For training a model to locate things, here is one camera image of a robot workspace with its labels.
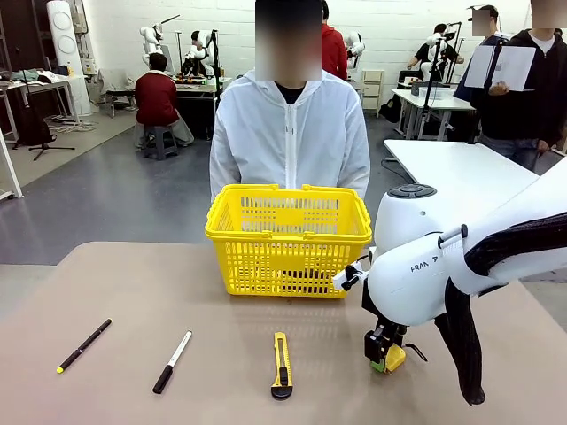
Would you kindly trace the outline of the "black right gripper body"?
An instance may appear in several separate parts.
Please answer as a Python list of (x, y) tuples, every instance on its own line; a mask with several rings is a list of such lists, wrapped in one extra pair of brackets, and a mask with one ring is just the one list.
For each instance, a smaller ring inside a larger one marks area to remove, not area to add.
[(361, 299), (361, 306), (364, 310), (372, 313), (376, 316), (377, 322), (375, 329), (381, 328), (383, 330), (383, 336), (390, 340), (390, 333), (391, 333), (391, 325), (399, 325), (393, 321), (387, 319), (375, 306), (375, 303), (372, 301), (371, 296), (369, 294), (369, 283), (368, 280), (365, 279), (363, 282), (363, 290), (362, 290), (362, 299)]

